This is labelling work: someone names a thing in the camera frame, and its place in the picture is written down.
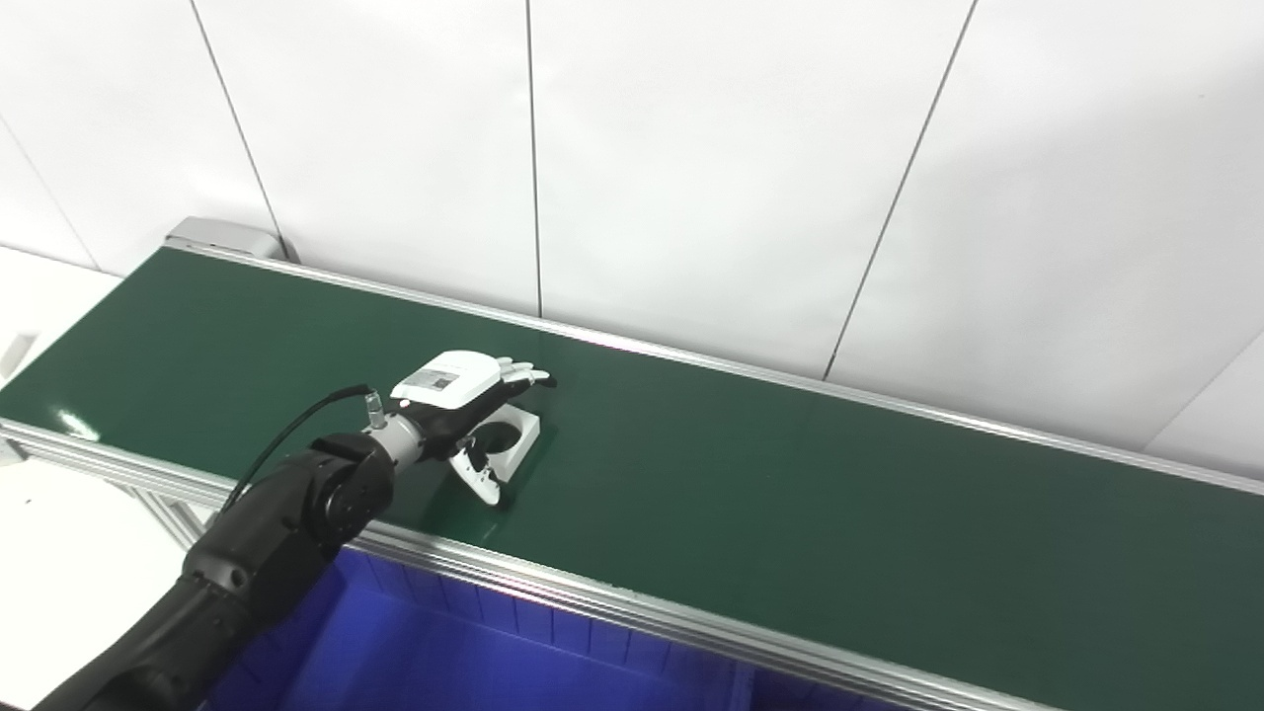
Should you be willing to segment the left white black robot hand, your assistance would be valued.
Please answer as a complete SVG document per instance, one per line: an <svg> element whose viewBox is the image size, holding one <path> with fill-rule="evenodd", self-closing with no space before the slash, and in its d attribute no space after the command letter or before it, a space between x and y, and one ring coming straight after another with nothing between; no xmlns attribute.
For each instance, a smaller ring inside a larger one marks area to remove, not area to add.
<svg viewBox="0 0 1264 711"><path fill-rule="evenodd" d="M483 504L506 509L509 479L537 440L537 415L512 405L556 378L530 361L447 350L391 391L383 423L370 429L396 469L442 462Z"/></svg>

